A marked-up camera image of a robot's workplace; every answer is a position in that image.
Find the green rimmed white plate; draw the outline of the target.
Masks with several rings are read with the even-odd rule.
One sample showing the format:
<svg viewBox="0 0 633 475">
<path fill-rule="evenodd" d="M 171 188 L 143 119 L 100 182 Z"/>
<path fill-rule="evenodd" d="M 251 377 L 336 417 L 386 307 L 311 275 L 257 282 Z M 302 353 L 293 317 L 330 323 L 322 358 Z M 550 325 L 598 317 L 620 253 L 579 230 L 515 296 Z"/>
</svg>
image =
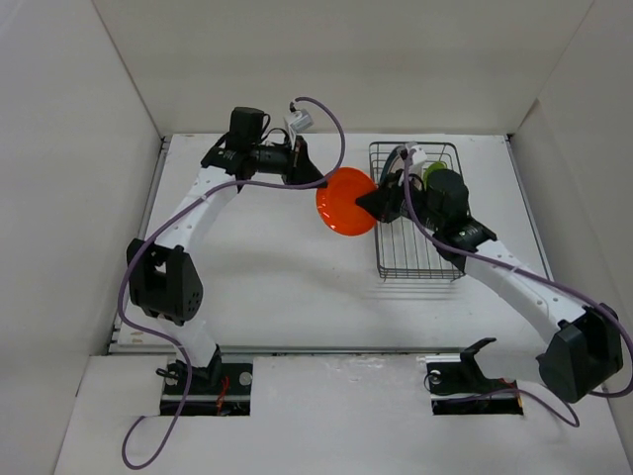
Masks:
<svg viewBox="0 0 633 475">
<path fill-rule="evenodd" d="M 407 156 L 407 148 L 403 145 L 397 145 L 388 155 L 382 168 L 378 184 L 382 186 L 388 181 L 391 174 L 397 173 L 404 168 L 404 161 Z"/>
</svg>

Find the green plastic plate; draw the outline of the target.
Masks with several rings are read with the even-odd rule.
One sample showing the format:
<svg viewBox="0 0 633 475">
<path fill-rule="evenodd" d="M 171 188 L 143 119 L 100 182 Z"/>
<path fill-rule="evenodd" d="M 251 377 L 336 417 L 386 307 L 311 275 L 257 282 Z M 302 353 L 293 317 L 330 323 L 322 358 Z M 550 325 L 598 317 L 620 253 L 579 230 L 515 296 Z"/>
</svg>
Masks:
<svg viewBox="0 0 633 475">
<path fill-rule="evenodd" d="M 430 175 L 436 171 L 439 170 L 444 170 L 447 168 L 447 165 L 445 162 L 443 161 L 432 161 L 428 167 L 424 170 L 423 175 L 422 175 L 422 179 L 423 182 L 426 183 L 428 181 L 428 178 L 430 177 Z"/>
</svg>

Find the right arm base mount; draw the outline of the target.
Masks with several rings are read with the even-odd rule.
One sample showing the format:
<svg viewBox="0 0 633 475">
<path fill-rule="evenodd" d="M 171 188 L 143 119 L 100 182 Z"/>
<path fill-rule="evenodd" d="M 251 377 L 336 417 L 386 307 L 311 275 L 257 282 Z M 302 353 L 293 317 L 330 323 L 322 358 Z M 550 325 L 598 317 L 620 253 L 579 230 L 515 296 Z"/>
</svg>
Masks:
<svg viewBox="0 0 633 475">
<path fill-rule="evenodd" d="M 522 416 L 514 382 L 486 378 L 458 361 L 427 362 L 425 388 L 434 416 Z"/>
</svg>

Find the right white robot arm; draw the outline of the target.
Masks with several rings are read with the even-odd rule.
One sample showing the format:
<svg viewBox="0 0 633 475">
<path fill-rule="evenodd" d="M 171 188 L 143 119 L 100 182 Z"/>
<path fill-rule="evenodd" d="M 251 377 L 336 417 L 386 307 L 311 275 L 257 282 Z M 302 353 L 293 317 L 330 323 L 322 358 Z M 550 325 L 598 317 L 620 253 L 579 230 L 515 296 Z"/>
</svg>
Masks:
<svg viewBox="0 0 633 475">
<path fill-rule="evenodd" d="M 430 230 L 445 260 L 494 291 L 541 337 L 535 350 L 496 350 L 490 337 L 463 350 L 457 377 L 466 388 L 481 389 L 492 379 L 519 379 L 540 383 L 575 403 L 622 369 L 616 316 L 603 305 L 571 297 L 514 257 L 471 216 L 469 190 L 460 174 L 438 169 L 420 178 L 399 170 L 355 203 L 380 222 L 407 218 Z"/>
</svg>

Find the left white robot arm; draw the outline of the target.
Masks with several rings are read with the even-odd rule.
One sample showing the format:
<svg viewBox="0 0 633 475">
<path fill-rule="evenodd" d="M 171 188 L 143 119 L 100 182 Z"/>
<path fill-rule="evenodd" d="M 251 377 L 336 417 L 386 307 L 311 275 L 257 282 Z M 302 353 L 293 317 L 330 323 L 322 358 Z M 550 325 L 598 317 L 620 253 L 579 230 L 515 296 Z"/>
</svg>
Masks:
<svg viewBox="0 0 633 475">
<path fill-rule="evenodd" d="M 255 174 L 278 175 L 290 186 L 322 184 L 323 175 L 311 162 L 302 136 L 312 123 L 306 110 L 292 107 L 284 119 L 283 141 L 269 142 L 267 114 L 234 108 L 228 132 L 202 158 L 190 190 L 171 216 L 172 224 L 156 239 L 136 238 L 129 244 L 128 261 L 134 267 L 131 301 L 180 343 L 180 359 L 165 372 L 178 383 L 208 393 L 222 377 L 219 346 L 206 318 L 198 314 L 204 286 L 193 262 L 194 249 Z"/>
</svg>

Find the aluminium rail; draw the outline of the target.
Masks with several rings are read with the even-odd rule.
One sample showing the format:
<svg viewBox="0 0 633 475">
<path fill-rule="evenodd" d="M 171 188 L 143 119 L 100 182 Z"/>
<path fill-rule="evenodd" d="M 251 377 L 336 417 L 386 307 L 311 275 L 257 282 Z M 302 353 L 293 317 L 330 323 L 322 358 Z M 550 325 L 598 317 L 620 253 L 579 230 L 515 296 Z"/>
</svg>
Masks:
<svg viewBox="0 0 633 475">
<path fill-rule="evenodd" d="M 459 353 L 462 347 L 327 347 L 327 346 L 240 346 L 222 345 L 221 352 L 225 355 L 352 355 L 352 354 L 441 354 Z M 158 355 L 172 354 L 174 348 L 167 344 L 118 344 L 111 343 L 109 354 L 115 355 Z"/>
</svg>

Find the orange plastic plate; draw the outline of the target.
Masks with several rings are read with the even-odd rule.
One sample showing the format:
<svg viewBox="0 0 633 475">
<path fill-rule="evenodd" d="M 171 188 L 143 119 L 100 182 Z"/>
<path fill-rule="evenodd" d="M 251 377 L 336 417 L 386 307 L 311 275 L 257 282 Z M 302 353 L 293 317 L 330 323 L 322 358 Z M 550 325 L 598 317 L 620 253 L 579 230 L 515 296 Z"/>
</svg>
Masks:
<svg viewBox="0 0 633 475">
<path fill-rule="evenodd" d="M 324 188 L 316 190 L 316 210 L 332 231 L 358 237 L 370 232 L 376 219 L 356 204 L 356 199 L 377 189 L 363 171 L 352 167 L 336 170 Z"/>
</svg>

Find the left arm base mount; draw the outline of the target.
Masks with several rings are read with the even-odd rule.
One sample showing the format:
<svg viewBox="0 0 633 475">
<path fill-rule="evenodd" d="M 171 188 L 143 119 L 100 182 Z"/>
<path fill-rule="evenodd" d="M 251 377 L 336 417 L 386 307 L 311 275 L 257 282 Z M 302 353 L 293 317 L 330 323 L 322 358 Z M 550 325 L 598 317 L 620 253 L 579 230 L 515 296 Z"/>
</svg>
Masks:
<svg viewBox="0 0 633 475">
<path fill-rule="evenodd" d="M 186 367 L 182 361 L 170 362 L 158 368 L 163 378 L 159 402 L 161 416 L 174 416 L 182 399 L 186 383 Z M 246 417 L 250 415 L 253 364 L 223 362 L 215 382 L 204 381 L 195 374 L 181 412 L 183 417 Z"/>
</svg>

